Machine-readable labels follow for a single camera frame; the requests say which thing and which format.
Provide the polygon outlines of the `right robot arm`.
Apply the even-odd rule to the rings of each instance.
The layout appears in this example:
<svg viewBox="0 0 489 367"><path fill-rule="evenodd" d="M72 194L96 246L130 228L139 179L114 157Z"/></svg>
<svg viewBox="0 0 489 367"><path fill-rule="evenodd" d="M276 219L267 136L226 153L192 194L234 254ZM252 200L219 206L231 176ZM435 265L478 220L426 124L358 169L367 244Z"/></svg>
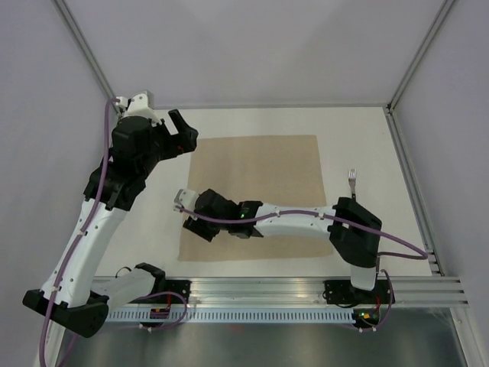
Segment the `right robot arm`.
<svg viewBox="0 0 489 367"><path fill-rule="evenodd" d="M328 240L350 265L348 291L365 302L377 291L377 253L382 222L356 200L341 197L333 206L277 206L227 200L214 190L178 191L173 208L188 215L183 228L211 242L220 232L240 239L280 235Z"/></svg>

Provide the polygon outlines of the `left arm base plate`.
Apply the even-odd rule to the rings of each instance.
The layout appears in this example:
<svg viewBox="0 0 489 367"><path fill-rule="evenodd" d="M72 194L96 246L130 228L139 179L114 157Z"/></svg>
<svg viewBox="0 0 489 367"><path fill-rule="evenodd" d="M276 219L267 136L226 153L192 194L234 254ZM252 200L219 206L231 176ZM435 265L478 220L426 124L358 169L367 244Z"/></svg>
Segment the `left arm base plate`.
<svg viewBox="0 0 489 367"><path fill-rule="evenodd" d="M152 294L161 293L161 292L174 292L175 294L179 294L186 302L189 301L189 296L191 293L191 280L183 279L183 280L165 280L160 282L158 285L154 287L152 290ZM152 298L152 302L157 304L183 304L181 299L172 294L163 294Z"/></svg>

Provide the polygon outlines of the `black-handled fork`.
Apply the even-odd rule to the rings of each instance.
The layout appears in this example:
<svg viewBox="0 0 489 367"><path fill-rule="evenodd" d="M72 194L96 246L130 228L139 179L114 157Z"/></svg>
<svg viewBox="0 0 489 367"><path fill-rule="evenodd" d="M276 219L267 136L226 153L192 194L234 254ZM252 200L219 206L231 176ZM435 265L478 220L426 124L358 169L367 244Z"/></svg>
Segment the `black-handled fork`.
<svg viewBox="0 0 489 367"><path fill-rule="evenodd" d="M350 169L348 171L348 185L350 187L350 192L351 192L351 198L353 200L356 200L357 195L356 195L356 170L355 169Z"/></svg>

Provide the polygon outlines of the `beige cloth napkin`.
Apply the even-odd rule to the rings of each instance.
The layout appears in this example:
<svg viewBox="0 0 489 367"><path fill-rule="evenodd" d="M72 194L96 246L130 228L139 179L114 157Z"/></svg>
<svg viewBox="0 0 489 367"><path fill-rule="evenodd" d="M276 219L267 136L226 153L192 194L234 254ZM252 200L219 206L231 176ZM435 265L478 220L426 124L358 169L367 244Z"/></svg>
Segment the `beige cloth napkin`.
<svg viewBox="0 0 489 367"><path fill-rule="evenodd" d="M279 206L325 206L317 138L266 135L206 138L191 155L188 188L212 189L236 203L260 200ZM246 261L321 258L332 254L329 240L280 235L239 239L220 232L211 242L184 229L180 261Z"/></svg>

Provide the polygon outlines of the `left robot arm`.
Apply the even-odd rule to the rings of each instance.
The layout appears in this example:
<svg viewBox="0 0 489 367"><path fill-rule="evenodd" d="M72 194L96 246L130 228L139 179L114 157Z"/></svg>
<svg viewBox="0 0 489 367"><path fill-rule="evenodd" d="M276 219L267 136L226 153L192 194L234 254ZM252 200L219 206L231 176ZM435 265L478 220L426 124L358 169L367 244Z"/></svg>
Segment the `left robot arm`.
<svg viewBox="0 0 489 367"><path fill-rule="evenodd" d="M141 115L124 117L113 130L105 130L102 162L83 192L79 222L70 243L42 288L26 292L23 305L89 338L102 328L111 310L143 297L151 303L165 298L165 272L148 263L136 265L103 289L93 289L92 280L151 171L160 161L196 150L198 131L186 123L179 110L170 110L168 115L175 134L162 119Z"/></svg>

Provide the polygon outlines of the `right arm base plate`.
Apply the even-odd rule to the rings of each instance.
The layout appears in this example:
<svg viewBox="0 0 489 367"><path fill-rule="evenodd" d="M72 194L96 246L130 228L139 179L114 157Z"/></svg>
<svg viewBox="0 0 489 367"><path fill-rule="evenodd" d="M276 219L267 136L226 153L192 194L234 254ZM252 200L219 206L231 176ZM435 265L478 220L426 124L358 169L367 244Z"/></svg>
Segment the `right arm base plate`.
<svg viewBox="0 0 489 367"><path fill-rule="evenodd" d="M395 302L395 296L387 280L377 280L374 289L364 291L355 288L349 280L328 280L323 282L322 298L329 305L356 307L359 305L388 305Z"/></svg>

